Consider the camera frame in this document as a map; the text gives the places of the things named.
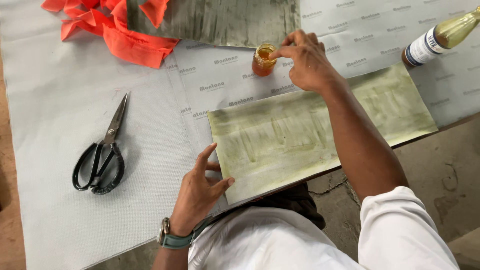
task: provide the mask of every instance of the sleeve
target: sleeve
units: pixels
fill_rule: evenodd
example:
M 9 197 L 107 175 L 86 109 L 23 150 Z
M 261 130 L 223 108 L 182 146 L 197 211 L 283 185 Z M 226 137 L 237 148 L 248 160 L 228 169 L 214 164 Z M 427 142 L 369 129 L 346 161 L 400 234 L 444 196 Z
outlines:
M 360 223 L 359 264 L 368 270 L 458 269 L 425 206 L 407 187 L 366 197 Z

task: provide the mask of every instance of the watch face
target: watch face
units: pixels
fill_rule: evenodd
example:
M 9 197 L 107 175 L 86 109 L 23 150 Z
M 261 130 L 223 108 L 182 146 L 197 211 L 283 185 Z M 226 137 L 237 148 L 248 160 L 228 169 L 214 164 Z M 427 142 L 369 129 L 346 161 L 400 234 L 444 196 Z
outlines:
M 162 238 L 162 231 L 163 231 L 163 224 L 160 225 L 160 228 L 158 229 L 158 235 L 156 236 L 156 242 L 160 243 L 160 239 Z
M 156 241 L 159 244 L 162 244 L 161 241 L 165 234 L 168 234 L 168 229 L 169 229 L 169 220 L 168 218 L 164 218 L 162 220 L 162 224 L 160 225 L 160 228 L 158 229 L 158 235 L 156 237 Z

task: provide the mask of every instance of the yellowish fabric piece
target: yellowish fabric piece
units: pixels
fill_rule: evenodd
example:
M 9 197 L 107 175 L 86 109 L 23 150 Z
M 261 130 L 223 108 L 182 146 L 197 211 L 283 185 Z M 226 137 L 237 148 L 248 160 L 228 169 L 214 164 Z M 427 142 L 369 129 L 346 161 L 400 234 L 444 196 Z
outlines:
M 393 146 L 437 130 L 400 62 L 348 79 L 350 89 Z M 323 98 L 295 91 L 208 111 L 223 177 L 234 177 L 229 204 L 340 165 Z

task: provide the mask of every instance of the concrete floor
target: concrete floor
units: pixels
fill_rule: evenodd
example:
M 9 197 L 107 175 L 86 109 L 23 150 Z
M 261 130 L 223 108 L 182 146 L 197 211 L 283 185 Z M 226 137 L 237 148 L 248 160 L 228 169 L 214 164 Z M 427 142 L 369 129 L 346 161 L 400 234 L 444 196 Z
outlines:
M 480 227 L 480 118 L 395 149 L 410 188 L 448 243 Z M 357 260 L 360 202 L 342 170 L 308 182 L 324 232 Z M 90 270 L 150 269 L 157 244 L 147 243 Z

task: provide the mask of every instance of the dark pants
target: dark pants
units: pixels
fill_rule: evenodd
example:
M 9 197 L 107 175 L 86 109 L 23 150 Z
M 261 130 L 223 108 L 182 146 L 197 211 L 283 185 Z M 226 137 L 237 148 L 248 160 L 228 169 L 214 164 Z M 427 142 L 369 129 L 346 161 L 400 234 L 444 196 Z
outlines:
M 249 202 L 241 207 L 276 207 L 288 209 L 308 218 L 320 230 L 325 228 L 325 220 L 317 213 L 317 206 L 310 194 L 308 194 L 307 183 L 299 184 L 286 190 L 279 191 L 272 195 Z

